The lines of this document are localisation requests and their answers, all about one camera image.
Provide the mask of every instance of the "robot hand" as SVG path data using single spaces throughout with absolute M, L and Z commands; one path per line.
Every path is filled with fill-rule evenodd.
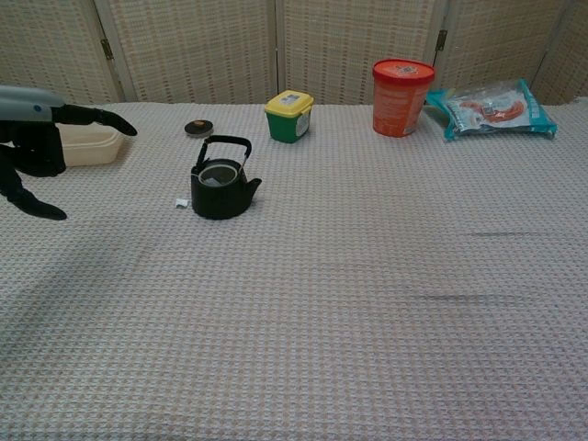
M 135 136 L 137 131 L 116 113 L 67 105 L 48 91 L 0 85 L 0 194 L 32 216 L 62 221 L 67 215 L 39 201 L 22 186 L 17 171 L 32 176 L 56 176 L 65 170 L 62 140 L 55 123 L 97 122 Z

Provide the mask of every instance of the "yellow lid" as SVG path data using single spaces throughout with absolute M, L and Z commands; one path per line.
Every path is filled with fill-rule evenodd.
M 295 118 L 311 109 L 314 98 L 303 92 L 285 90 L 266 104 L 266 112 L 280 117 Z

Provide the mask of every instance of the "black glove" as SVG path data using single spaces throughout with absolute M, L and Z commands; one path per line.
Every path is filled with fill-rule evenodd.
M 129 122 L 98 108 L 72 105 L 53 107 L 52 122 L 0 121 L 0 141 L 11 141 L 15 147 L 0 144 L 0 194 L 27 214 L 62 221 L 67 215 L 50 204 L 41 202 L 22 186 L 15 169 L 32 176 L 56 176 L 65 170 L 62 140 L 55 122 L 87 125 L 97 122 L 113 127 L 125 135 L 137 131 Z

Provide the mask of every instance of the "woven screen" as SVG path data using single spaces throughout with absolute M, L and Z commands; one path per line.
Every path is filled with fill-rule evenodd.
M 138 99 L 265 103 L 276 92 L 268 5 L 266 0 L 111 0 Z
M 50 89 L 74 103 L 119 101 L 89 0 L 2 0 L 0 84 Z
M 434 3 L 284 0 L 285 87 L 318 103 L 371 103 L 375 61 L 423 59 Z
M 437 56 L 435 86 L 463 87 L 535 76 L 561 0 L 458 0 Z
M 535 81 L 533 92 L 545 104 L 588 96 L 588 0 L 571 5 Z

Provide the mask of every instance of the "plastic bag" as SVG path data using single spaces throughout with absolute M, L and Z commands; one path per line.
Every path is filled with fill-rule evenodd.
M 426 100 L 449 116 L 445 137 L 454 140 L 471 133 L 529 131 L 549 138 L 558 130 L 523 79 L 483 87 L 431 91 Z

